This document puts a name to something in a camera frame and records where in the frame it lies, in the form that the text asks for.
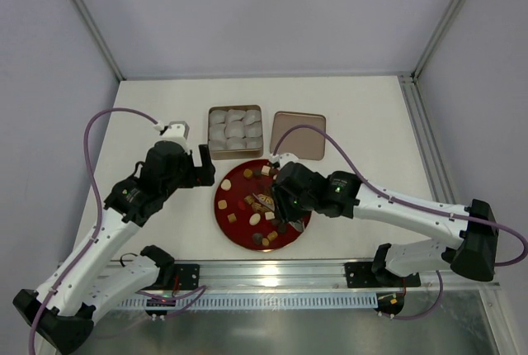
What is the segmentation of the metal serving tongs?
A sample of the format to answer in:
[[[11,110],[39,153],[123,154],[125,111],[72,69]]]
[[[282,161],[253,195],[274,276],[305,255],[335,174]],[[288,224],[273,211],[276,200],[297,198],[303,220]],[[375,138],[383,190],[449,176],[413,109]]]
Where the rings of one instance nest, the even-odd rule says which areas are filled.
[[[252,196],[257,202],[259,202],[262,206],[268,208],[270,211],[275,210],[275,203],[271,197],[264,194],[256,193],[253,193]],[[305,223],[302,220],[290,221],[289,225],[300,233],[303,233],[305,230]]]

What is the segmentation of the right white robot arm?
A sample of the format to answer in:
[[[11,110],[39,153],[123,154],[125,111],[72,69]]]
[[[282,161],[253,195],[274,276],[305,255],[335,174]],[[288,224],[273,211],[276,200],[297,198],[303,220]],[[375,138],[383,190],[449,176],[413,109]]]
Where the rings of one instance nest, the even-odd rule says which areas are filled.
[[[293,154],[273,155],[278,173],[271,186],[276,216],[299,221],[312,212],[327,218],[374,220],[425,236],[412,244],[381,244],[371,271],[383,286],[418,272],[449,268],[459,276],[490,282],[495,275],[498,230],[491,206],[426,201],[336,171],[324,177]]]

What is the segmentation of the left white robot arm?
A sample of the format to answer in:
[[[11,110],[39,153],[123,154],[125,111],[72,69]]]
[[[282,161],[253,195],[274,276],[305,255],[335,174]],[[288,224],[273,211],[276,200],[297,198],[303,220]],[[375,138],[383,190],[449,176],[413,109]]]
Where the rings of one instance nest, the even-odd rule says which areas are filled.
[[[135,236],[178,189],[210,187],[215,167],[207,145],[195,166],[187,145],[189,126],[172,121],[159,126],[160,139],[133,173],[97,204],[93,229],[66,260],[35,290],[22,289],[13,305],[31,327],[61,354],[78,350],[96,323],[119,302],[144,288],[171,286],[174,258],[155,245],[102,282],[97,278],[117,251]]]

